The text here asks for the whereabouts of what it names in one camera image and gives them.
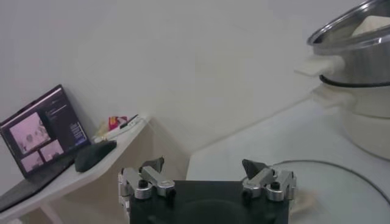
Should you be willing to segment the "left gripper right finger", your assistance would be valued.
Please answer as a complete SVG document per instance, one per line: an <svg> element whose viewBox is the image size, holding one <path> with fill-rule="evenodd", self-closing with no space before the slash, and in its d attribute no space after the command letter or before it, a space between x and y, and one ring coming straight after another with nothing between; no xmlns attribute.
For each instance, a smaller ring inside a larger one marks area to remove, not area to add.
<svg viewBox="0 0 390 224"><path fill-rule="evenodd" d="M244 201L252 201L265 194L269 201L294 200L296 176L288 170L276 171L265 163L249 159L241 161L247 177L242 181L241 196Z"/></svg>

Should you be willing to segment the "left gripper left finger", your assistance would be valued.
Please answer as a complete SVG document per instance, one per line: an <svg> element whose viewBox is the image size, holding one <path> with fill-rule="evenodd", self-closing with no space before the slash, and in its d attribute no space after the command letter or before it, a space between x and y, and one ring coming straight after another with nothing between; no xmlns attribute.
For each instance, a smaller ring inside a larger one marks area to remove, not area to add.
<svg viewBox="0 0 390 224"><path fill-rule="evenodd" d="M171 200L176 196L176 184L161 174L164 157L145 161L138 170L127 167L118 173L118 192L120 200L148 200L153 190L158 196Z"/></svg>

